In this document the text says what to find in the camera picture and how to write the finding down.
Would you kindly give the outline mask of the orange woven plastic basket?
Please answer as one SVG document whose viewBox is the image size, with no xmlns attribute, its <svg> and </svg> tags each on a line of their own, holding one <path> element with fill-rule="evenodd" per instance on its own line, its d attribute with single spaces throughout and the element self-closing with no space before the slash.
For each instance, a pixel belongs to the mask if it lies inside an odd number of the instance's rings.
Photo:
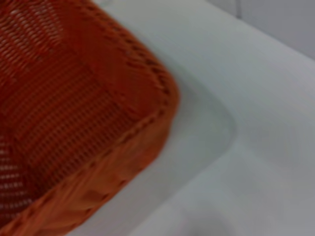
<svg viewBox="0 0 315 236">
<path fill-rule="evenodd" d="M 92 0 L 0 0 L 0 236 L 65 236 L 163 148 L 167 69 Z"/>
</svg>

